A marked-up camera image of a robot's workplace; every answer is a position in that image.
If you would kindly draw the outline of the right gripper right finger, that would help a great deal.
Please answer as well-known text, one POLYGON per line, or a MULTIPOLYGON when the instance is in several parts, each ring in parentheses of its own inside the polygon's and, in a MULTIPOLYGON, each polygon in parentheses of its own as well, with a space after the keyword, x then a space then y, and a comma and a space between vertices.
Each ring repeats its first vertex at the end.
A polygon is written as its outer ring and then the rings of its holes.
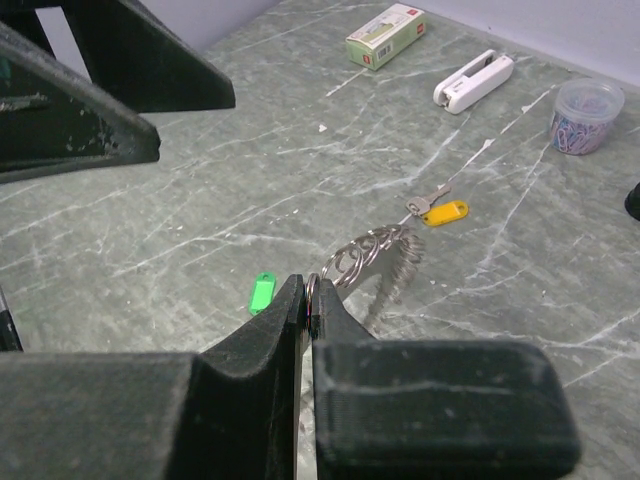
POLYGON ((559 479, 582 456, 550 359, 510 340, 380 340, 310 299, 322 479, 559 479))

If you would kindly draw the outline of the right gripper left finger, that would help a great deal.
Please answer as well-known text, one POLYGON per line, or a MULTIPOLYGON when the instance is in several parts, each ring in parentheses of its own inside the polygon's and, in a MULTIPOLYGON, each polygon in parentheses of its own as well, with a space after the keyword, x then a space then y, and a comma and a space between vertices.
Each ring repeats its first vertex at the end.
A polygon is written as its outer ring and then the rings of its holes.
POLYGON ((27 353, 1 313, 5 479, 292 479, 302 278, 202 353, 27 353))

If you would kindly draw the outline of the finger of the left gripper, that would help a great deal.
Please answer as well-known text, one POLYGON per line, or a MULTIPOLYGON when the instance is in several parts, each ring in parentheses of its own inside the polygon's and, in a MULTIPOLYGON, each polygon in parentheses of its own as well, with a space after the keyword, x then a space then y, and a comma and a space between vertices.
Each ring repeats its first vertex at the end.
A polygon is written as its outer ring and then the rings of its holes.
POLYGON ((139 1, 66 1, 94 84, 140 113, 232 109, 231 80, 139 1))
POLYGON ((1 25, 1 182, 159 160, 157 129, 1 25))

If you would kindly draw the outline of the key with green tag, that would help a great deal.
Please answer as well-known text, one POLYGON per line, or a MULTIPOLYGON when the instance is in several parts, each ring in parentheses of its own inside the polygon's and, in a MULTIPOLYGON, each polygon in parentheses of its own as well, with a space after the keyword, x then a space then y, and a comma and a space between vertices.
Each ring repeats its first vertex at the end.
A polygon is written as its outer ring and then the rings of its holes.
POLYGON ((276 291, 276 276, 271 272, 261 272, 254 280, 248 303, 252 316, 266 309, 272 302, 276 291))

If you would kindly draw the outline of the metal disc with keyrings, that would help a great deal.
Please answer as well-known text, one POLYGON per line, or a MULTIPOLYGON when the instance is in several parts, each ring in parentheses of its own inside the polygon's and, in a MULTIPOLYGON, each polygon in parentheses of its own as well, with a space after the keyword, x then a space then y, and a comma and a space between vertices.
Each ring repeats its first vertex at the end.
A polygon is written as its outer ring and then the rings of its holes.
POLYGON ((307 328, 313 330, 313 301, 319 287, 329 280, 340 299, 346 299, 371 277, 377 276, 377 290, 362 325, 369 327, 381 316, 386 304, 399 303, 402 291, 414 280, 425 253, 425 243, 406 225, 387 224, 367 231, 339 248, 318 273, 306 283, 307 328))

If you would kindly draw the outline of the key with yellow tag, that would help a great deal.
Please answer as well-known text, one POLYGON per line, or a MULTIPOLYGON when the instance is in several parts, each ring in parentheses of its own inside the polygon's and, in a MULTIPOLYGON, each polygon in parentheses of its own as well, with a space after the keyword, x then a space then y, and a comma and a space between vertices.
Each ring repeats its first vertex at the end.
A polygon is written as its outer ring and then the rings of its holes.
POLYGON ((451 184, 445 183, 429 195, 410 198, 405 203, 408 213, 400 223, 404 224, 415 217, 421 219, 426 226, 439 227, 465 218, 470 213, 470 208, 462 200, 436 205, 436 202, 451 190, 451 184))

